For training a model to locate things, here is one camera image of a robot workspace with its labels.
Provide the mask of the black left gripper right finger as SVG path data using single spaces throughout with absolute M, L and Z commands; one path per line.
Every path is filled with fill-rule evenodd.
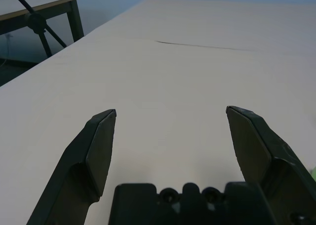
M 316 182 L 288 143 L 250 110 L 226 114 L 242 175 L 260 186 L 277 224 L 314 225 Z

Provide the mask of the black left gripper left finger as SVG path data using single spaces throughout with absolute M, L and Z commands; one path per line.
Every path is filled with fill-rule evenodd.
M 29 225 L 82 225 L 100 200 L 111 163 L 116 110 L 94 115 L 63 152 Z

